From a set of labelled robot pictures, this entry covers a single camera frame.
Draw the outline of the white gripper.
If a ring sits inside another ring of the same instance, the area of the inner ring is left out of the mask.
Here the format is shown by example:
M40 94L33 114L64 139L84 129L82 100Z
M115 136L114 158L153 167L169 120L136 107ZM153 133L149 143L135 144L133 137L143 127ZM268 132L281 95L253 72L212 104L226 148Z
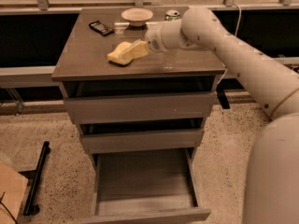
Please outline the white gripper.
M181 32L181 19L156 22L148 26L145 41L136 40L131 49L134 59L147 56L150 49L155 52L168 52L172 49L197 50L199 45L193 44Z

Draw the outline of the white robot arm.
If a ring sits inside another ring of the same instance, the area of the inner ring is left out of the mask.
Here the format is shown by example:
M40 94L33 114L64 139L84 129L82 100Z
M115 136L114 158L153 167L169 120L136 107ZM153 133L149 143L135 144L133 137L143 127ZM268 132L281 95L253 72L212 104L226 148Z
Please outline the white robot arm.
M151 25L121 52L131 61L150 51L211 50L272 121L251 149L242 224L299 224L299 75L229 33L206 7Z

